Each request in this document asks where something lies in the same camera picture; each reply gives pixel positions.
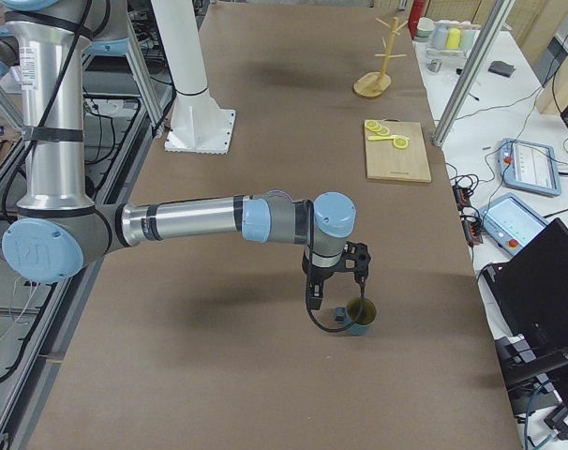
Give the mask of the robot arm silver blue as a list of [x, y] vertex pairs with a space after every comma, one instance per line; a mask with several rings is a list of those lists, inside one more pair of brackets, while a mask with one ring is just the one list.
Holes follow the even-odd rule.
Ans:
[[305, 301], [317, 310], [324, 282], [351, 272], [364, 284], [370, 257], [350, 235], [353, 202], [339, 192], [296, 201], [275, 189], [262, 195], [99, 205], [85, 190], [82, 55], [128, 50], [123, 1], [7, 1], [21, 70], [26, 191], [4, 232], [3, 256], [24, 279], [53, 284], [102, 256], [145, 241], [239, 232], [249, 241], [304, 247]]

